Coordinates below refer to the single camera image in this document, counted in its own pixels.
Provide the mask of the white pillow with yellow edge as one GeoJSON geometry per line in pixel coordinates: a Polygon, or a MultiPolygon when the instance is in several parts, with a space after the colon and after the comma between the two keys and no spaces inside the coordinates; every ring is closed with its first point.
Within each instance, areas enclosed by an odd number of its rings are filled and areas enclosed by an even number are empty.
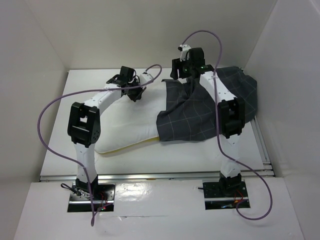
{"type": "Polygon", "coordinates": [[[111,153],[136,144],[159,140],[157,117],[166,109],[165,82],[147,86],[136,102],[123,96],[100,116],[101,134],[95,144],[99,154],[111,153]]]}

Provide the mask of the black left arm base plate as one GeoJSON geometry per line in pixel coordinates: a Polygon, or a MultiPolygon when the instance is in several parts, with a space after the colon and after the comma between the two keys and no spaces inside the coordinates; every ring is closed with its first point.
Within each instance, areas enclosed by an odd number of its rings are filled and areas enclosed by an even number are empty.
{"type": "MultiPolygon", "coordinates": [[[[63,189],[69,190],[68,213],[91,212],[90,194],[86,191],[76,188],[73,183],[71,186],[66,183],[60,185],[63,189]]],[[[115,184],[99,184],[93,191],[93,207],[96,212],[113,212],[115,199],[115,184]]]]}

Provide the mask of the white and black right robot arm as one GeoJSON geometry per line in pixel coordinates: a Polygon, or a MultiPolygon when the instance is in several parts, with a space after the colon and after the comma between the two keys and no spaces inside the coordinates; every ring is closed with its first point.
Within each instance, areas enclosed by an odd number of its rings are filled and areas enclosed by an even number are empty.
{"type": "Polygon", "coordinates": [[[245,101],[231,93],[218,77],[217,69],[205,62],[204,51],[187,44],[178,47],[180,57],[172,60],[170,77],[199,79],[199,84],[215,103],[218,147],[224,156],[219,171],[217,190],[223,196],[233,196],[242,182],[239,160],[239,140],[245,126],[245,101]]]}

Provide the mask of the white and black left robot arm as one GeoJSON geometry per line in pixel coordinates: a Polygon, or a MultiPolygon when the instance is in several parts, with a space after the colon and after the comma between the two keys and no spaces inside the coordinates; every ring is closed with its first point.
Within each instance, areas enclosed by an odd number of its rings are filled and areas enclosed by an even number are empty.
{"type": "Polygon", "coordinates": [[[67,134],[80,163],[75,186],[86,199],[92,200],[99,193],[95,144],[101,135],[101,114],[122,96],[128,96],[133,102],[140,100],[146,83],[152,79],[147,72],[137,76],[133,68],[122,66],[120,72],[106,82],[103,91],[71,105],[67,134]]]}

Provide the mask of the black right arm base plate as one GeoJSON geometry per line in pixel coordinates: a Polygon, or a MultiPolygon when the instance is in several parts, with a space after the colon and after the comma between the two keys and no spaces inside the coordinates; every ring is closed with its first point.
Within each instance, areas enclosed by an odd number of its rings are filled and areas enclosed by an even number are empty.
{"type": "Polygon", "coordinates": [[[223,191],[218,182],[203,182],[198,189],[203,193],[206,210],[235,209],[237,204],[239,209],[251,207],[244,181],[227,191],[223,191]]]}

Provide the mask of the dark grey checked pillowcase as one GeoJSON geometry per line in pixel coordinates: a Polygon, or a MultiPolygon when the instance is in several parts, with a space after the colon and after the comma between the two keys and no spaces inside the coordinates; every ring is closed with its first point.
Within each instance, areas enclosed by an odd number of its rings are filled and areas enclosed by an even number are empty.
{"type": "MultiPolygon", "coordinates": [[[[236,97],[244,99],[245,122],[254,119],[258,110],[258,83],[236,66],[219,68],[217,78],[236,97]]],[[[191,78],[185,83],[163,79],[166,108],[156,119],[161,142],[199,142],[216,137],[215,102],[209,93],[191,78]]]]}

